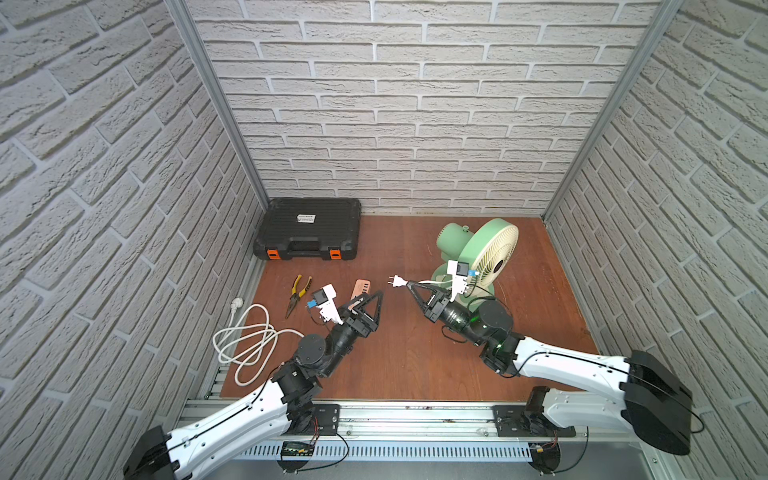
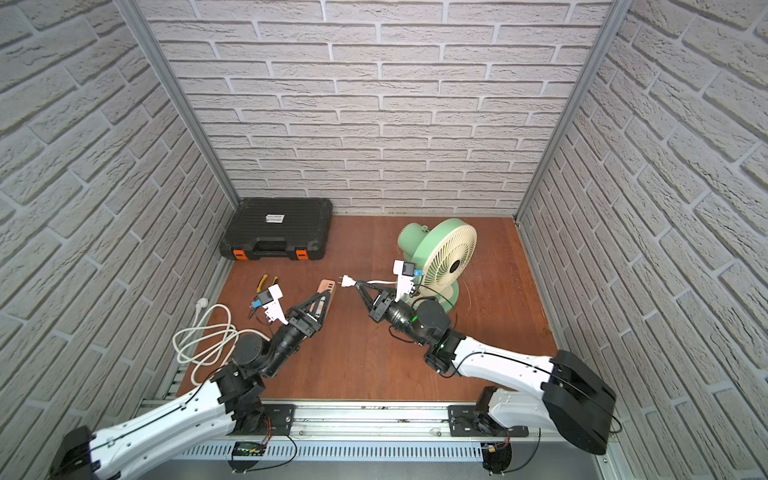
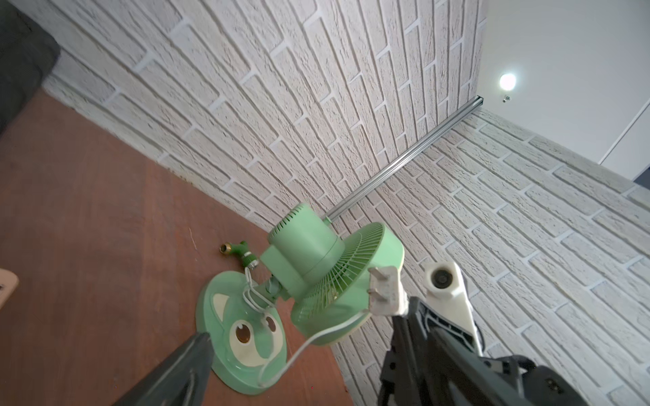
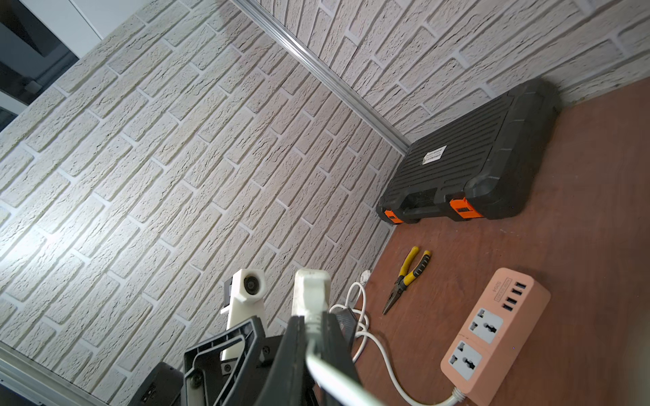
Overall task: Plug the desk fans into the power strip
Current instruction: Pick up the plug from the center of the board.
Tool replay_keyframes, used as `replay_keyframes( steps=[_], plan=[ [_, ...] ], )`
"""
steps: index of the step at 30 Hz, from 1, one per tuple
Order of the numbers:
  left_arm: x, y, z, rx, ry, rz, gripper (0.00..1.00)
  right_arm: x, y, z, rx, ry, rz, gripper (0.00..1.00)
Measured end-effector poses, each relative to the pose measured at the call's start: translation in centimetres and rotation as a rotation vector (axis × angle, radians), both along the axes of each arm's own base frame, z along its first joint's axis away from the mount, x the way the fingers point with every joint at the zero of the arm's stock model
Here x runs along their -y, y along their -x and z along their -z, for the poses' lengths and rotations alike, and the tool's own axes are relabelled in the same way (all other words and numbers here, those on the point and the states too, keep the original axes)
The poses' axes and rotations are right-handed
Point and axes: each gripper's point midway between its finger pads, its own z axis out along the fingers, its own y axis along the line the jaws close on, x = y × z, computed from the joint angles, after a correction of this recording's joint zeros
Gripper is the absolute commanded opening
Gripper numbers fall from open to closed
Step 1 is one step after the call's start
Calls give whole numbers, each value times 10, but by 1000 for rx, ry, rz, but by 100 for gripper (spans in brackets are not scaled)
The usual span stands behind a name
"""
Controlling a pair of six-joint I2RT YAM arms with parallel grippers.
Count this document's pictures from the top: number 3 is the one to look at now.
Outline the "pink power strip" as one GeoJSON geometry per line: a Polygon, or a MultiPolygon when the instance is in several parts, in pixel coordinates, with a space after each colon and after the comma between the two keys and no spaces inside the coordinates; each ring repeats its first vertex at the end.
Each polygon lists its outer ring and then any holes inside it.
{"type": "Polygon", "coordinates": [[[3,308],[20,283],[16,274],[0,269],[0,308],[3,308]]]}

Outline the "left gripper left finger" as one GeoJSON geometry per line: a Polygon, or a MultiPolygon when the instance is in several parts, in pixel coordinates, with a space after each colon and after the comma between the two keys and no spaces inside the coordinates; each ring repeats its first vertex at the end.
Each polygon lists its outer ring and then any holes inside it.
{"type": "Polygon", "coordinates": [[[114,405],[202,405],[212,371],[208,333],[195,333],[114,405]]]}

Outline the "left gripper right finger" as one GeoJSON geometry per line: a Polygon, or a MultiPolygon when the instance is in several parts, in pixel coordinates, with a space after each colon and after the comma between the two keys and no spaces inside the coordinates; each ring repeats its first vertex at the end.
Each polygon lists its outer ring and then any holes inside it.
{"type": "Polygon", "coordinates": [[[379,405],[584,405],[556,371],[523,355],[489,358],[470,335],[425,301],[393,319],[380,375],[379,405]]]}

